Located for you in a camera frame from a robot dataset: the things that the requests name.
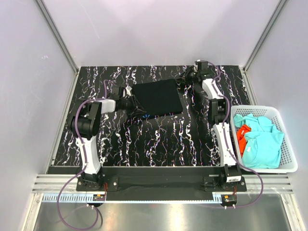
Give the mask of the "black t shirt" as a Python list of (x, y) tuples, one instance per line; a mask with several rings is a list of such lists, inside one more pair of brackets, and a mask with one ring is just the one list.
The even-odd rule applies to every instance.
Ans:
[(174, 79), (133, 85), (132, 94), (144, 110), (138, 118), (146, 120), (182, 113), (183, 107), (177, 87)]

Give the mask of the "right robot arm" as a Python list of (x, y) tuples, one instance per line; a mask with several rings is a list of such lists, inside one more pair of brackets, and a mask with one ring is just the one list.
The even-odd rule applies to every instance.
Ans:
[(220, 74), (221, 71), (213, 63), (197, 60), (180, 74), (177, 81), (185, 84), (199, 83), (206, 92), (209, 98), (207, 120), (215, 132), (221, 157), (220, 173), (211, 187), (235, 194), (241, 185), (242, 174), (230, 135), (231, 103), (216, 82)]

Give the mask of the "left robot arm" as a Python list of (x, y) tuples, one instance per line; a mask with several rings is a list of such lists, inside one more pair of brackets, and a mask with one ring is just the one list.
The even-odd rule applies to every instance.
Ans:
[(102, 165), (98, 158), (96, 136), (101, 127), (103, 114), (126, 111), (128, 115), (138, 116), (146, 113), (137, 98), (132, 94), (132, 87), (115, 87), (99, 99), (81, 99), (71, 115), (69, 128), (80, 150), (82, 167), (77, 173), (78, 186), (86, 190), (106, 189)]

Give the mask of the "orange t shirt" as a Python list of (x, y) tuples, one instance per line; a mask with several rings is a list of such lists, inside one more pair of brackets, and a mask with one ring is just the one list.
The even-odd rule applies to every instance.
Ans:
[(246, 124), (244, 124), (238, 129), (238, 131), (236, 133), (241, 157), (243, 157), (245, 147), (246, 147), (246, 144), (247, 144), (247, 141), (245, 139), (245, 134), (250, 132), (250, 131), (251, 131), (251, 128), (249, 126), (247, 126)]

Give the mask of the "left connector board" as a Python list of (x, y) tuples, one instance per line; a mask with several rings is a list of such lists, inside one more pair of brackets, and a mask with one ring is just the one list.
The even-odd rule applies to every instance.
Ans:
[(94, 194), (93, 201), (103, 202), (106, 200), (106, 194)]

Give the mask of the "connector board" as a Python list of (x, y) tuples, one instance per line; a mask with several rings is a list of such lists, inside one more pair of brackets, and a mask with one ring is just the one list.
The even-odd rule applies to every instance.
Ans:
[(235, 203), (237, 201), (237, 195), (232, 194), (232, 195), (224, 195), (222, 198), (222, 201), (224, 203)]
[(94, 194), (93, 201), (103, 202), (106, 200), (106, 194)]

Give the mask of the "white plastic laundry basket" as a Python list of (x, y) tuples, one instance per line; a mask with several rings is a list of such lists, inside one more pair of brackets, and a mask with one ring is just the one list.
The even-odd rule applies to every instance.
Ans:
[(238, 161), (258, 173), (292, 173), (298, 164), (280, 113), (274, 107), (237, 105), (231, 107), (231, 130), (236, 137), (243, 125), (251, 130), (243, 132), (245, 148), (240, 151), (235, 141)]

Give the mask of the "teal t shirt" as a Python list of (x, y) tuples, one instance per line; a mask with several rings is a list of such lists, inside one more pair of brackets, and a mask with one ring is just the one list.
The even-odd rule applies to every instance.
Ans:
[(244, 124), (251, 128), (245, 134), (247, 144), (242, 157), (243, 165), (248, 168), (278, 168), (284, 133), (265, 116), (236, 114), (233, 121), (238, 129)]

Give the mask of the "right connector board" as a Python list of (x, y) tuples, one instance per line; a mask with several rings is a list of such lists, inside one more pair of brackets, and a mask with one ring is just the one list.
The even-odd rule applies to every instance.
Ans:
[(222, 201), (224, 203), (235, 203), (237, 201), (237, 195), (232, 194), (232, 195), (224, 195), (222, 198)]

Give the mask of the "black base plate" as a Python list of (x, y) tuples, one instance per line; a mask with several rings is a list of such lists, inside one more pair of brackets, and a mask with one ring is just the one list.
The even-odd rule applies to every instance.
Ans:
[[(77, 191), (91, 193), (117, 193), (137, 195), (171, 195), (201, 197), (203, 193), (228, 194), (219, 188), (213, 189), (221, 167), (103, 167), (106, 189), (86, 190), (77, 185)], [(237, 192), (246, 192), (242, 178)]]

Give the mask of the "right aluminium frame post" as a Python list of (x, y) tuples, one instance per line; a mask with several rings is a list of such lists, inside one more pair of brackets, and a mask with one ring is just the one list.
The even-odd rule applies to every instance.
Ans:
[(253, 61), (255, 60), (256, 56), (258, 55), (259, 51), (261, 50), (262, 46), (264, 45), (265, 41), (267, 40), (269, 34), (271, 33), (272, 29), (274, 28), (277, 20), (279, 19), (280, 15), (282, 14), (284, 8), (286, 7), (288, 0), (279, 0), (270, 19), (268, 20), (265, 28), (263, 29), (253, 51), (251, 52), (248, 60), (246, 61), (245, 65), (243, 66), (243, 71), (246, 73), (248, 72), (250, 66), (252, 65)]

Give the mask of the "aluminium frame post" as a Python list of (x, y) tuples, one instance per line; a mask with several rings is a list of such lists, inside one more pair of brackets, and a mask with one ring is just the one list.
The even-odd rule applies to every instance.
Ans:
[(267, 40), (269, 34), (271, 33), (272, 29), (274, 28), (277, 20), (279, 19), (280, 15), (282, 14), (284, 8), (286, 7), (288, 0), (279, 0), (270, 19), (268, 20), (265, 28), (263, 29), (253, 51), (251, 52), (248, 60), (246, 61), (245, 65), (243, 66), (243, 71), (246, 73), (248, 72), (250, 66), (252, 65), (253, 61), (255, 60), (256, 56), (258, 55), (259, 51), (261, 50), (262, 46), (264, 45), (265, 41)]
[(58, 44), (62, 54), (64, 55), (66, 61), (68, 62), (72, 71), (76, 74), (79, 70), (79, 67), (76, 65), (72, 55), (70, 54), (52, 16), (49, 12), (45, 2), (43, 0), (34, 0), (38, 10), (40, 11), (41, 15), (43, 16), (50, 32), (52, 33), (56, 43)]

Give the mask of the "left aluminium frame post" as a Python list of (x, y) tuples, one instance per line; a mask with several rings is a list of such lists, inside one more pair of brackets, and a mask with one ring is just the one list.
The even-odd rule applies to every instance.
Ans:
[(50, 32), (52, 33), (56, 43), (58, 44), (62, 54), (64, 55), (66, 61), (68, 62), (72, 71), (76, 74), (79, 70), (79, 67), (76, 65), (72, 55), (70, 54), (52, 16), (49, 12), (45, 2), (43, 0), (34, 0), (38, 10), (40, 11), (41, 15), (43, 16)]

